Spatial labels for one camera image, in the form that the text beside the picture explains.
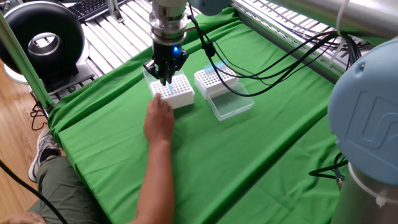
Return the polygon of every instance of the black cable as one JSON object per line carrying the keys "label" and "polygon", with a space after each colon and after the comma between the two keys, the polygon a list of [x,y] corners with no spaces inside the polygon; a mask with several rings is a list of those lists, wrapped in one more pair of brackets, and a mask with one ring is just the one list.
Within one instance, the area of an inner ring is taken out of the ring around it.
{"label": "black cable", "polygon": [[300,63],[302,63],[304,61],[305,58],[307,58],[310,54],[312,54],[314,51],[316,51],[316,49],[318,49],[319,47],[321,47],[326,41],[329,41],[330,39],[336,38],[338,36],[338,34],[336,32],[332,32],[331,34],[329,34],[328,36],[326,36],[324,39],[322,39],[321,42],[317,43],[316,45],[314,45],[308,52],[305,53],[305,55],[298,59],[297,62],[294,63],[294,66],[291,66],[287,72],[285,72],[277,81],[275,81],[273,84],[271,84],[269,87],[265,88],[264,90],[261,90],[257,93],[252,93],[252,94],[242,94],[242,93],[238,93],[235,90],[233,90],[232,88],[230,88],[222,79],[221,75],[218,73],[217,67],[215,66],[213,60],[211,59],[211,57],[209,55],[208,59],[211,63],[211,65],[213,66],[218,78],[220,79],[221,83],[231,92],[239,95],[239,96],[245,96],[245,97],[252,97],[252,96],[257,96],[260,95],[262,93],[265,93],[266,91],[270,90],[271,88],[273,88],[274,86],[276,86],[276,84],[280,83],[290,72],[292,72]]}
{"label": "black cable", "polygon": [[290,78],[293,74],[295,74],[296,72],[300,71],[301,69],[309,66],[312,62],[316,61],[318,58],[320,58],[328,49],[329,49],[330,45],[320,54],[318,55],[316,58],[314,58],[311,62],[307,63],[306,65],[301,66],[300,68],[298,68],[296,71],[292,72],[288,77],[286,77],[285,79],[283,79],[281,82],[285,81],[286,79]]}
{"label": "black cable", "polygon": [[33,118],[33,120],[32,120],[32,126],[31,126],[31,128],[32,128],[33,131],[38,131],[38,130],[44,128],[44,125],[47,124],[46,122],[43,122],[43,124],[41,125],[41,127],[39,127],[39,128],[34,128],[34,124],[35,124],[36,118],[37,118],[37,117],[42,117],[42,116],[45,117],[44,114],[39,115],[39,113],[43,113],[43,112],[40,110],[39,103],[36,103],[35,106],[32,108],[32,112],[30,112],[30,114],[29,114],[30,117]]}
{"label": "black cable", "polygon": [[18,184],[21,184],[23,187],[25,187],[27,190],[32,192],[34,195],[36,195],[41,201],[43,201],[50,209],[53,211],[53,213],[59,218],[59,220],[63,224],[68,224],[68,222],[64,219],[64,217],[61,215],[61,213],[38,191],[36,191],[33,187],[31,187],[29,184],[25,183],[23,180],[21,180],[15,173],[13,173],[4,163],[2,160],[0,160],[0,167],[11,177],[13,178]]}
{"label": "black cable", "polygon": [[[249,71],[247,71],[246,69],[241,68],[241,67],[235,65],[234,63],[232,63],[232,62],[228,59],[228,57],[224,54],[223,49],[221,49],[221,47],[217,44],[217,41],[214,41],[214,43],[217,45],[218,49],[219,49],[220,52],[223,54],[224,58],[227,60],[228,63],[230,63],[232,66],[235,66],[236,68],[241,69],[241,70],[243,70],[243,71],[245,71],[245,72],[247,72],[247,73],[254,74],[254,73],[249,72]],[[220,57],[220,55],[219,55],[219,53],[218,53],[217,51],[216,51],[216,54],[217,54],[217,57],[222,61],[223,59]],[[270,85],[270,84],[265,83],[265,82],[262,81],[262,80],[260,80],[260,82],[262,82],[262,84],[267,85],[267,86]]]}
{"label": "black cable", "polygon": [[[344,177],[343,175],[340,174],[339,168],[342,166],[345,166],[348,164],[348,161],[345,160],[344,156],[342,155],[341,152],[339,152],[337,154],[337,156],[335,157],[335,160],[333,161],[333,165],[332,166],[327,166],[321,169],[317,169],[317,170],[313,170],[311,172],[309,172],[308,174],[312,177],[325,177],[325,178],[329,178],[329,179],[337,179],[339,177]],[[328,175],[328,174],[321,174],[322,172],[326,172],[326,171],[333,171],[336,175]]]}
{"label": "black cable", "polygon": [[[273,88],[274,86],[276,86],[278,83],[284,81],[285,78],[286,78],[290,73],[292,73],[293,70],[294,70],[300,63],[302,63],[309,55],[311,55],[312,53],[314,53],[314,51],[316,51],[317,49],[319,49],[321,46],[325,45],[329,40],[338,37],[338,34],[337,34],[336,31],[330,31],[330,32],[322,33],[322,34],[317,34],[317,35],[313,36],[312,38],[310,38],[308,41],[302,43],[301,45],[299,45],[298,47],[296,47],[295,49],[293,49],[292,51],[290,51],[289,53],[287,53],[286,55],[284,55],[282,58],[280,58],[279,60],[277,60],[277,61],[274,62],[271,66],[265,68],[264,70],[262,70],[262,71],[260,71],[260,72],[258,72],[258,73],[252,73],[252,75],[245,75],[245,74],[243,74],[243,73],[241,73],[241,72],[238,72],[238,71],[236,71],[235,69],[231,68],[231,67],[221,58],[221,56],[217,53],[217,51],[216,51],[216,49],[215,49],[215,47],[214,47],[214,45],[213,45],[213,42],[212,42],[212,41],[210,40],[210,38],[200,29],[200,27],[199,27],[199,25],[198,25],[198,22],[195,20],[193,14],[192,14],[192,15],[189,15],[188,18],[191,19],[191,21],[193,22],[193,24],[194,24],[195,27],[197,28],[197,32],[198,32],[198,34],[199,34],[199,38],[200,38],[200,41],[201,41],[201,43],[202,43],[202,49],[205,50],[206,56],[208,57],[208,59],[209,59],[209,61],[210,61],[210,63],[211,63],[211,66],[213,67],[214,71],[216,72],[216,74],[217,74],[218,78],[220,79],[221,83],[222,83],[229,91],[233,92],[234,94],[237,94],[237,95],[239,95],[239,96],[245,96],[245,97],[252,97],[252,96],[257,96],[257,95],[260,95],[260,94],[262,94],[262,93],[265,93],[266,91],[268,91],[268,90],[270,90],[271,88]],[[280,71],[280,72],[278,72],[278,73],[276,73],[276,74],[273,74],[273,75],[270,75],[270,76],[267,76],[267,77],[261,77],[261,78],[258,77],[258,75],[260,75],[260,74],[266,72],[267,70],[269,70],[269,69],[272,68],[273,66],[277,65],[277,64],[278,64],[279,62],[281,62],[283,59],[287,58],[290,54],[292,54],[292,53],[295,52],[296,50],[302,48],[304,45],[306,45],[307,43],[309,43],[311,40],[317,39],[317,38],[322,37],[322,36],[326,36],[326,37],[322,38],[322,40],[320,40],[319,42],[317,42],[312,48],[310,48],[310,50],[308,50],[308,51],[304,54],[304,56],[303,56],[302,58],[298,59],[295,63],[291,64],[289,67],[283,69],[282,71]],[[353,42],[353,40],[352,40],[347,34],[342,33],[342,38],[345,39],[345,41],[346,41],[346,43],[347,43],[347,46],[348,46],[349,62],[350,62],[351,64],[353,64],[353,63],[358,59],[358,51],[359,51],[359,50],[358,50],[358,46],[355,44],[355,42]],[[228,73],[226,73],[226,72],[220,70],[220,69],[214,64],[214,61],[213,61],[213,59],[212,59],[212,56],[214,56],[214,55],[216,55],[216,54],[217,54],[217,56],[221,59],[221,61],[222,61],[228,68],[232,69],[232,71],[234,71],[235,74],[238,74],[238,75],[228,74]],[[268,78],[276,77],[276,76],[278,76],[279,74],[281,74],[281,73],[283,73],[283,72],[285,72],[285,73],[284,73],[280,78],[278,78],[278,80],[276,80],[274,83],[272,83],[272,84],[270,84],[270,85],[267,84],[267,85],[268,85],[267,88],[265,88],[265,89],[263,89],[263,90],[261,90],[261,91],[259,91],[259,92],[257,92],[257,93],[243,94],[243,93],[236,92],[235,90],[233,90],[232,88],[230,88],[230,87],[225,83],[225,81],[222,79],[222,77],[221,77],[221,75],[220,75],[219,72],[222,72],[222,73],[224,73],[224,74],[226,74],[226,75],[230,75],[230,76],[232,76],[232,77],[238,77],[238,78],[239,78],[239,77],[240,77],[240,78],[251,78],[251,79],[254,79],[254,80],[268,79]]]}

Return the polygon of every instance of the black ring light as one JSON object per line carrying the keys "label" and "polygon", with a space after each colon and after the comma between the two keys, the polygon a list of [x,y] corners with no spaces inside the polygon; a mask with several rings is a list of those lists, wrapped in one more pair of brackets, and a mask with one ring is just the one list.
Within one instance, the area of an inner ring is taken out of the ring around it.
{"label": "black ring light", "polygon": [[[67,71],[76,71],[76,62],[84,47],[84,33],[78,19],[63,5],[28,2],[8,12],[5,18],[44,82],[49,78],[54,80],[54,76],[64,76]],[[34,37],[44,33],[55,34],[48,46],[39,48],[32,44]],[[9,68],[19,72],[1,42],[0,58]]]}

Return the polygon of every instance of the transparent container lid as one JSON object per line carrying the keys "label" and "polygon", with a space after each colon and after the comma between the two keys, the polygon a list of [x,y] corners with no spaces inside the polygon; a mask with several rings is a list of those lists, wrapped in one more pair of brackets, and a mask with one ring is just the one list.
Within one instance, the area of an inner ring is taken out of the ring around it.
{"label": "transparent container lid", "polygon": [[[248,93],[243,84],[240,82],[234,86],[231,86],[231,88],[240,93]],[[218,121],[222,121],[242,113],[243,111],[249,110],[254,104],[254,100],[251,97],[239,96],[230,91],[225,93],[225,90],[209,93],[207,102],[216,115]]]}

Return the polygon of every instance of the metal grating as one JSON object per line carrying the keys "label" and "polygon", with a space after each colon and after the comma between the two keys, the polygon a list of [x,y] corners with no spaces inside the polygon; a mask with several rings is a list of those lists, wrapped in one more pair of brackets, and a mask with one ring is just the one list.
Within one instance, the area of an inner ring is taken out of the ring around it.
{"label": "metal grating", "polygon": [[[304,43],[314,35],[335,30],[333,27],[266,0],[233,0],[233,7],[247,14],[252,20],[261,24],[265,29],[270,29],[279,34],[280,38],[285,39],[287,43],[294,44],[295,46]],[[356,37],[353,39],[357,44],[362,46],[362,54],[365,54],[373,48],[372,45],[369,45],[361,39]],[[329,64],[340,42],[341,39],[337,38],[335,40],[335,47],[327,50],[318,60]],[[312,46],[313,44],[311,43],[307,44],[305,50]],[[319,48],[313,56],[319,55],[325,49],[326,47]],[[347,62],[348,53],[346,50],[342,50],[338,53],[337,57],[330,65],[330,68],[339,73],[343,73],[346,69]]]}
{"label": "metal grating", "polygon": [[[82,23],[81,26],[90,46],[87,64],[94,71],[95,77],[50,95],[54,103],[58,103],[64,96],[118,68],[139,52],[152,46],[149,25],[151,2],[128,1],[119,8],[124,19],[123,23],[117,23],[108,12]],[[193,9],[193,14],[197,16],[200,12]]]}

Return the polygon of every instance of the shoe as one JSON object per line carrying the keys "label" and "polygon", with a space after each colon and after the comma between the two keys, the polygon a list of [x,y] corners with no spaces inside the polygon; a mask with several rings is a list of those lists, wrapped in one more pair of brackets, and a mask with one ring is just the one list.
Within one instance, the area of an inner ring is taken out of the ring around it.
{"label": "shoe", "polygon": [[35,159],[32,161],[29,171],[27,173],[29,179],[32,182],[37,183],[37,172],[39,171],[39,166],[43,161],[48,158],[48,156],[61,156],[61,151],[58,144],[55,142],[51,135],[50,129],[45,128],[39,135],[37,139],[37,154]]}

